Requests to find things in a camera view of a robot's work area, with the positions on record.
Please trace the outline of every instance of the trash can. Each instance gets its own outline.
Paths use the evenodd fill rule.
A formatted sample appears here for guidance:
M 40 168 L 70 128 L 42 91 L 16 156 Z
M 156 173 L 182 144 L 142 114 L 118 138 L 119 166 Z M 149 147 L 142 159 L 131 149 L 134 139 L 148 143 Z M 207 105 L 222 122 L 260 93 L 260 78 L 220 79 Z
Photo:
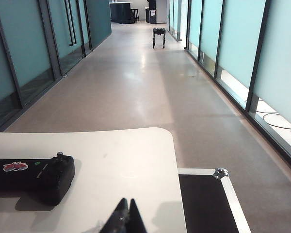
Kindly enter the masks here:
M 156 10 L 150 10 L 150 24 L 156 24 Z
M 145 7 L 145 21 L 147 23 L 150 22 L 150 11 L 149 11 L 149 7 L 148 6 Z

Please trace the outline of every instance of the cable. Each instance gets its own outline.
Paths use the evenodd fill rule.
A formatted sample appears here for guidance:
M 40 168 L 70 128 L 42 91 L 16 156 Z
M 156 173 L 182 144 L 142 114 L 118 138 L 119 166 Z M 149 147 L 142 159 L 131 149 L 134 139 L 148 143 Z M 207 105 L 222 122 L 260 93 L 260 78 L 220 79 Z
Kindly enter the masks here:
M 265 115 L 263 116 L 263 120 L 265 120 L 264 118 L 265 118 L 267 115 L 278 115 L 278 116 L 280 116 L 279 113 L 267 113 L 267 114 L 265 114 Z M 270 124 L 270 123 L 268 123 L 266 120 L 265 120 L 265 122 L 266 122 L 267 124 L 269 124 L 269 125 L 271 125 L 271 126 L 274 126 L 274 127 L 277 127 L 277 128 L 281 128 L 281 129 L 285 129 L 285 130 L 291 130 L 291 128 L 287 128 L 287 127 L 282 127 L 282 126 L 278 126 L 278 125 Z
M 278 113 L 278 112 L 262 112 L 262 111 L 258 111 L 258 110 L 256 110 L 256 112 L 257 113 L 265 113 L 265 114 L 268 114 L 268 113 Z

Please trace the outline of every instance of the bar stool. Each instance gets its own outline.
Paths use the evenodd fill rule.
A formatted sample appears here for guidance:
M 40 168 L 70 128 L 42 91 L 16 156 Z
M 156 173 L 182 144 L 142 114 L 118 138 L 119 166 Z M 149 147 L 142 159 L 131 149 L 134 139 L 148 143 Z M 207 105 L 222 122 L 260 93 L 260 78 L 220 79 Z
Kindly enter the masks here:
M 138 9 L 131 9 L 130 10 L 131 13 L 131 19 L 134 23 L 136 23 L 138 21 L 138 23 L 140 23 L 139 21 L 139 12 Z

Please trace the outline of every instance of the hallway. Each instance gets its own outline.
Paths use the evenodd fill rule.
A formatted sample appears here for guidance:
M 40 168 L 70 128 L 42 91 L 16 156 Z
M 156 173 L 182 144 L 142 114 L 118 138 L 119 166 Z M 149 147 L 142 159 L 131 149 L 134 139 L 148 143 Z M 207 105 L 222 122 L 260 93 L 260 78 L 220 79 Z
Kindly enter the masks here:
M 6 132 L 167 129 L 178 167 L 229 170 L 252 232 L 291 233 L 289 167 L 170 34 L 165 49 L 162 36 L 152 49 L 152 28 L 113 23 L 111 36 Z

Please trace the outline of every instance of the door handle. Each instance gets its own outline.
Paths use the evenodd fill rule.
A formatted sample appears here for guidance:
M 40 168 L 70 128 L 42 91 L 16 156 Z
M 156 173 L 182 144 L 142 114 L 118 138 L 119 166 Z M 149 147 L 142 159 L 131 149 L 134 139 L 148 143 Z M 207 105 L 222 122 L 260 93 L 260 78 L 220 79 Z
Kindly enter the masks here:
M 70 39 L 71 39 L 71 44 L 70 46 L 73 46 L 73 39 L 72 39 L 72 33 L 71 33 L 71 25 L 70 25 L 70 17 L 68 13 L 68 6 L 67 6 L 67 0 L 64 0 L 65 2 L 65 9 L 66 9 L 66 15 L 67 15 L 67 21 L 68 21 L 68 27 L 69 27 L 69 34 L 70 34 Z
M 68 0 L 68 3 L 69 3 L 69 10 L 70 10 L 70 16 L 71 16 L 72 31 L 73 31 L 73 37 L 74 37 L 73 44 L 76 44 L 77 43 L 76 31 L 74 29 L 74 22 L 73 22 L 73 16 L 72 16 L 72 10 L 71 10 L 71 2 L 70 2 L 70 0 Z

